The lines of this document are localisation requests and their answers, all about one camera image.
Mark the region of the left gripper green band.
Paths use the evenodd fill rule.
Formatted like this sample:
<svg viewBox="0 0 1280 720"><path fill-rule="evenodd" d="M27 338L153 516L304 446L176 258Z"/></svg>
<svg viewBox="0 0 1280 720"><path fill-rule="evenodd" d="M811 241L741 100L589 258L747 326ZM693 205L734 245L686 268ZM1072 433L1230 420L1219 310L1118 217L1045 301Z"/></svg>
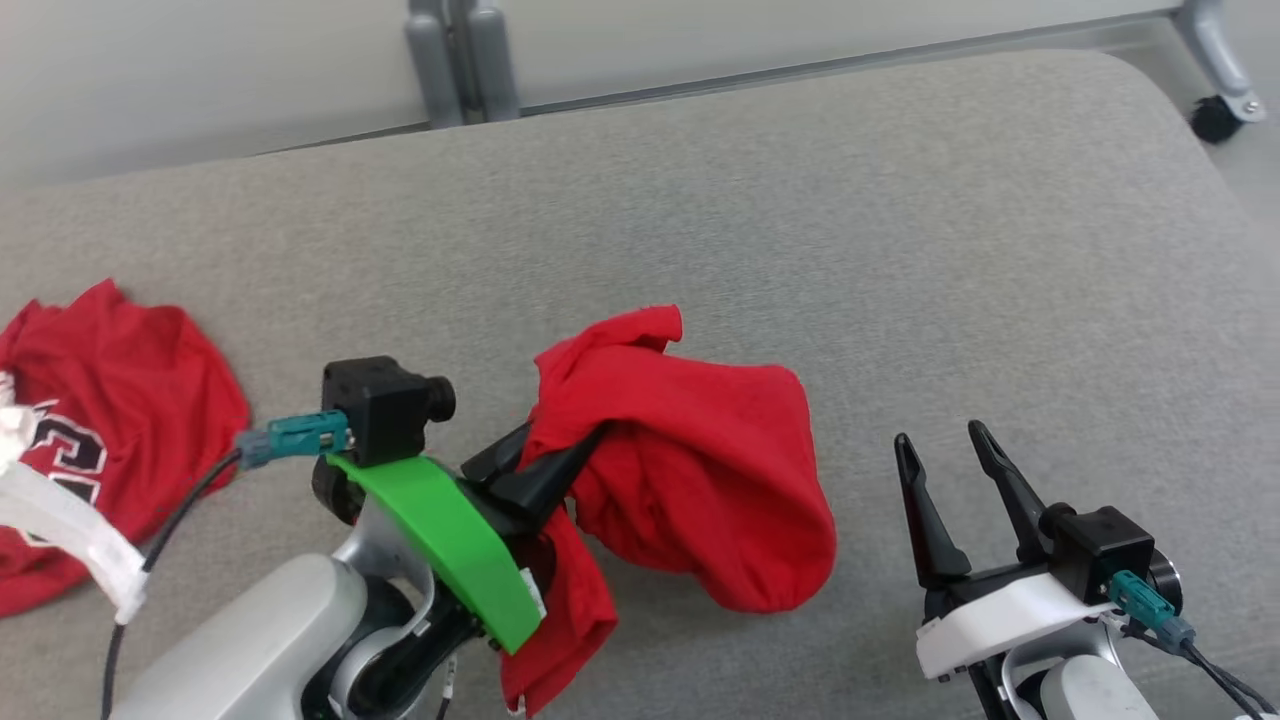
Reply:
<svg viewBox="0 0 1280 720"><path fill-rule="evenodd" d="M596 427L576 445L516 470L529 439L525 421L460 466L475 486L488 486L498 507L520 523L545 523L561 506L608 430ZM339 455L326 464L360 486L366 510L380 509L426 560L481 626L507 652L536 632L544 612L504 541L431 457L415 456L358 468Z"/></svg>

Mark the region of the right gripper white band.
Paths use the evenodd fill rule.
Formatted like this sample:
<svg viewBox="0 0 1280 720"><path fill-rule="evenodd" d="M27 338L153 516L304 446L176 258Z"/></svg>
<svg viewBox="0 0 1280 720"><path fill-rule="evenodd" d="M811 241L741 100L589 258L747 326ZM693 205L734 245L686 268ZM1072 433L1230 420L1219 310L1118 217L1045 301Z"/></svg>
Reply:
<svg viewBox="0 0 1280 720"><path fill-rule="evenodd" d="M968 425L984 474L993 480L1018 538L1020 562L1043 562L1052 542L1041 532L1044 503L988 427ZM906 433L893 439L895 460L918 584L925 591L925 620L916 630L915 653L923 676L934 680L960 667L1041 641L1114 606L1089 606L1047 571L1005 569L1004 584L965 602L957 591L980 587L969 557L952 542L927 487L927 474Z"/></svg>

